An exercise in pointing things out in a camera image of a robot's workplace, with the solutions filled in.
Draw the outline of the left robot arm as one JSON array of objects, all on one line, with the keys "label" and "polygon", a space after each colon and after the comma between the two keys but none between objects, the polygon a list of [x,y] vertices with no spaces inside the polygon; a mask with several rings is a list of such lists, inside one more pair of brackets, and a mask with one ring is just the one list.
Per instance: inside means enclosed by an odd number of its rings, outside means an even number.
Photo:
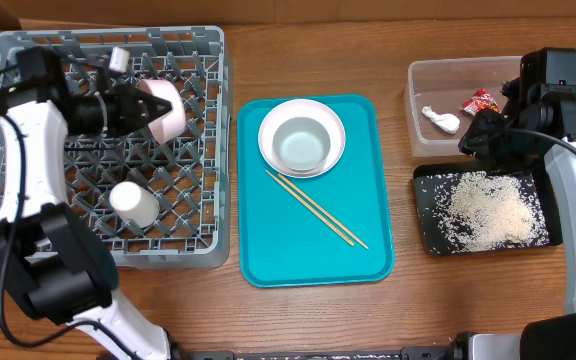
[{"label": "left robot arm", "polygon": [[0,308],[12,299],[27,317],[54,323],[59,335],[82,331],[119,359],[180,359],[183,351],[169,332],[121,292],[109,249],[68,203],[67,137],[145,129],[164,143],[185,130],[173,83],[121,81],[128,57],[117,47],[93,60],[96,91],[75,95],[63,71],[66,56],[40,46],[17,54],[19,78],[0,88]]}]

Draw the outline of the grey bowl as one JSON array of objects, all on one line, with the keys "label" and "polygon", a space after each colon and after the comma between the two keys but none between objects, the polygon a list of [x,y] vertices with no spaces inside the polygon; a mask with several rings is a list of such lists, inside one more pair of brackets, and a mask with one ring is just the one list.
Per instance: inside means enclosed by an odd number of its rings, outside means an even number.
[{"label": "grey bowl", "polygon": [[326,128],[317,120],[296,117],[278,127],[272,148],[284,167],[304,173],[324,163],[330,152],[331,139]]}]

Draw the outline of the white cup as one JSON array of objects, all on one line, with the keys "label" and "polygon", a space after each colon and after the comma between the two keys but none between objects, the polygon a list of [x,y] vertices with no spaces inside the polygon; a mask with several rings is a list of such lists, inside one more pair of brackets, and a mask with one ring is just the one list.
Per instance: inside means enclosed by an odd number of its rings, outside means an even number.
[{"label": "white cup", "polygon": [[159,216],[160,205],[156,197],[131,181],[115,185],[109,201],[122,221],[134,221],[140,228],[151,225]]}]

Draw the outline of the wooden chopstick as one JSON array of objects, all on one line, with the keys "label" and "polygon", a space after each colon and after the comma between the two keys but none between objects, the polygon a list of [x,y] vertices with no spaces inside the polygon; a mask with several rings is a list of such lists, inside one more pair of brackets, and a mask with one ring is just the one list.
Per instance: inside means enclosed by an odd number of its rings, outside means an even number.
[{"label": "wooden chopstick", "polygon": [[269,170],[265,170],[266,174],[269,175],[275,182],[277,182],[285,191],[287,191],[293,198],[295,198],[299,203],[301,203],[307,210],[309,210],[313,215],[315,215],[321,222],[328,226],[334,233],[336,233],[340,238],[342,238],[349,246],[354,246],[355,243],[347,235],[345,235],[342,230],[340,230],[336,225],[334,225],[327,217],[325,217],[320,211],[316,210],[307,200],[297,194],[294,190],[290,188],[285,182],[280,180],[276,175],[273,175]]},{"label": "wooden chopstick", "polygon": [[342,232],[347,235],[351,240],[354,241],[355,244],[359,244],[364,249],[368,250],[368,245],[363,242],[357,235],[355,235],[352,231],[350,231],[344,224],[342,224],[337,218],[332,216],[327,210],[325,210],[321,205],[319,205],[316,201],[314,201],[310,196],[308,196],[303,190],[297,187],[293,182],[288,180],[283,174],[277,173],[273,174],[276,175],[280,180],[285,182],[287,185],[290,186],[292,190],[297,192],[298,195],[303,197],[307,200],[316,210],[320,211],[325,217],[327,217],[334,225],[336,225]]}]

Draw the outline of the pink small bowl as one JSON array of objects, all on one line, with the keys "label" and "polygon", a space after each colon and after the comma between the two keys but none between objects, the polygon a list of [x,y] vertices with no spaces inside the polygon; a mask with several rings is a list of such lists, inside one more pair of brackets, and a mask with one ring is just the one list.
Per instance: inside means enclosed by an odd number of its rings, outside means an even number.
[{"label": "pink small bowl", "polygon": [[167,80],[142,80],[138,88],[155,97],[167,100],[171,109],[150,122],[148,127],[158,144],[180,136],[186,130],[186,113],[182,97],[176,86]]}]

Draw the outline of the white tissue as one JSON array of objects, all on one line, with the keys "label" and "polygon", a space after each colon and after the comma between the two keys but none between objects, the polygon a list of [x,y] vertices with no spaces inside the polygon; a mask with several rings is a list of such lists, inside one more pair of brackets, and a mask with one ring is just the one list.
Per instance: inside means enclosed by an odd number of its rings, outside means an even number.
[{"label": "white tissue", "polygon": [[439,114],[431,106],[424,106],[421,109],[422,114],[427,117],[433,124],[442,131],[449,134],[456,134],[460,128],[460,119],[450,113]]}]

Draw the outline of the red snack wrapper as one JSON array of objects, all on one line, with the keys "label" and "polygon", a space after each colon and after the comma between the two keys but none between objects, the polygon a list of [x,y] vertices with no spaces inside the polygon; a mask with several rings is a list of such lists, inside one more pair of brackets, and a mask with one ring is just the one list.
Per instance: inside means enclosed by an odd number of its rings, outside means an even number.
[{"label": "red snack wrapper", "polygon": [[484,88],[477,90],[468,100],[466,100],[461,105],[461,110],[472,116],[475,116],[478,112],[484,109],[490,109],[497,113],[501,112],[497,102]]}]

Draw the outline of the large white plate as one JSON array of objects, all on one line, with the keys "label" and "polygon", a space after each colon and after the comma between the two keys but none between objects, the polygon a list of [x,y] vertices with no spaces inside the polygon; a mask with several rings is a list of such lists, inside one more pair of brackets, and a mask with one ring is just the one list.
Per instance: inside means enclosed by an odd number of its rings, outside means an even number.
[{"label": "large white plate", "polygon": [[[308,117],[320,122],[328,131],[331,148],[324,163],[315,170],[304,173],[284,167],[274,155],[273,136],[285,121],[296,117]],[[331,170],[341,159],[346,145],[346,131],[341,118],[327,105],[311,99],[292,99],[273,107],[264,117],[258,132],[259,150],[264,160],[279,173],[294,178],[312,178]]]}]

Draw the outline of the white rice pile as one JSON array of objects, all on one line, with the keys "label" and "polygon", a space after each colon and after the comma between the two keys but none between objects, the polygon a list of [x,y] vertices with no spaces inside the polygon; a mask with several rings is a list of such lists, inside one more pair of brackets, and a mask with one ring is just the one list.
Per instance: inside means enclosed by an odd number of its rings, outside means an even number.
[{"label": "white rice pile", "polygon": [[541,202],[529,175],[483,171],[436,175],[429,218],[451,252],[476,253],[549,244]]}]

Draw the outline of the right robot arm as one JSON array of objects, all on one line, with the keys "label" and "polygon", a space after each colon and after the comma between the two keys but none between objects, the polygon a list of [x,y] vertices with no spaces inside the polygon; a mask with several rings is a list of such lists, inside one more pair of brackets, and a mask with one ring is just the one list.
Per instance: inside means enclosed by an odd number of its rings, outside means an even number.
[{"label": "right robot arm", "polygon": [[519,334],[473,334],[465,356],[576,359],[576,50],[545,47],[524,55],[519,77],[502,93],[508,99],[503,111],[479,111],[459,149],[493,169],[527,160],[545,170],[565,250],[564,313],[532,322]]}]

